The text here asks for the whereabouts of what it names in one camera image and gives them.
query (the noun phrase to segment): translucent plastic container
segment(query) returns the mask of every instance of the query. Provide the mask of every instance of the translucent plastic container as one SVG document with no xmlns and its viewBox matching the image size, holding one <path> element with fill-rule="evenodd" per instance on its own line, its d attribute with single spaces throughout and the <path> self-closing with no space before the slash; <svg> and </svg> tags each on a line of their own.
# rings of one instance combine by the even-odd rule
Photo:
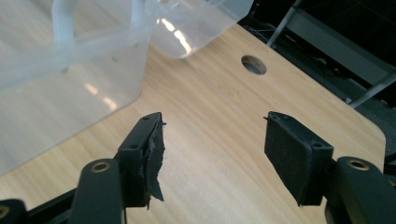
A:
<svg viewBox="0 0 396 224">
<path fill-rule="evenodd" d="M 138 97 L 146 2 L 134 17 L 130 0 L 0 2 L 0 175 Z"/>
<path fill-rule="evenodd" d="M 253 0 L 161 1 L 150 43 L 172 58 L 184 58 L 244 18 Z"/>
</svg>

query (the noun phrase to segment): wooden tabletop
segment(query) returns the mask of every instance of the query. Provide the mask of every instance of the wooden tabletop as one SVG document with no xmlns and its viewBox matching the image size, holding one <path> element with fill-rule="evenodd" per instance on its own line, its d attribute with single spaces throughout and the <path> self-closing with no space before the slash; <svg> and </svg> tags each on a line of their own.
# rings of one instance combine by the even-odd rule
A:
<svg viewBox="0 0 396 224">
<path fill-rule="evenodd" d="M 265 75 L 241 58 L 262 60 Z M 150 49 L 140 97 L 59 146 L 0 176 L 0 199 L 29 209 L 78 183 L 90 161 L 112 158 L 143 116 L 162 112 L 164 203 L 127 210 L 130 223 L 325 223 L 321 207 L 298 207 L 266 158 L 266 116 L 298 119 L 335 147 L 382 169 L 384 134 L 311 77 L 235 25 L 204 49 L 174 60 Z"/>
</svg>

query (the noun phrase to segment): clear plastic box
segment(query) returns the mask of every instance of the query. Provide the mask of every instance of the clear plastic box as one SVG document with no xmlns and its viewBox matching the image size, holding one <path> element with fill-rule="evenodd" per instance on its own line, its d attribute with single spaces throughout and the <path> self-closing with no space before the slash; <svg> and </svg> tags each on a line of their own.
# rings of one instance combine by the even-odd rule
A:
<svg viewBox="0 0 396 224">
<path fill-rule="evenodd" d="M 253 0 L 168 0 L 150 43 L 172 58 L 185 58 L 244 18 Z"/>
<path fill-rule="evenodd" d="M 187 57 L 252 2 L 0 1 L 0 175 L 133 102 L 149 43 Z"/>
</svg>

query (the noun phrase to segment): plastic bin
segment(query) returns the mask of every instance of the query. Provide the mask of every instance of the plastic bin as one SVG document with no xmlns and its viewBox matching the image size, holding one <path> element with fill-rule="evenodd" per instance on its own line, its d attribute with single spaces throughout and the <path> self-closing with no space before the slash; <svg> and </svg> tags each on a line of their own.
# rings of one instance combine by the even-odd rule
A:
<svg viewBox="0 0 396 224">
<path fill-rule="evenodd" d="M 253 0 L 168 0 L 150 43 L 173 58 L 185 58 L 244 18 Z"/>
<path fill-rule="evenodd" d="M 130 0 L 79 0 L 70 20 L 52 2 L 0 2 L 0 175 L 141 91 L 154 8 L 134 18 Z"/>
</svg>

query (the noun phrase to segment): table hole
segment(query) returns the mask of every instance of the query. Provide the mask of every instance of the table hole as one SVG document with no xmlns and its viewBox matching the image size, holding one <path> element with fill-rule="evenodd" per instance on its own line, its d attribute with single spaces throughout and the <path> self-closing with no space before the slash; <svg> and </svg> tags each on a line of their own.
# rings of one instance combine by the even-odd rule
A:
<svg viewBox="0 0 396 224">
<path fill-rule="evenodd" d="M 267 72 L 267 67 L 265 66 L 264 62 L 254 56 L 243 56 L 241 63 L 249 72 L 255 75 L 264 75 Z"/>
</svg>

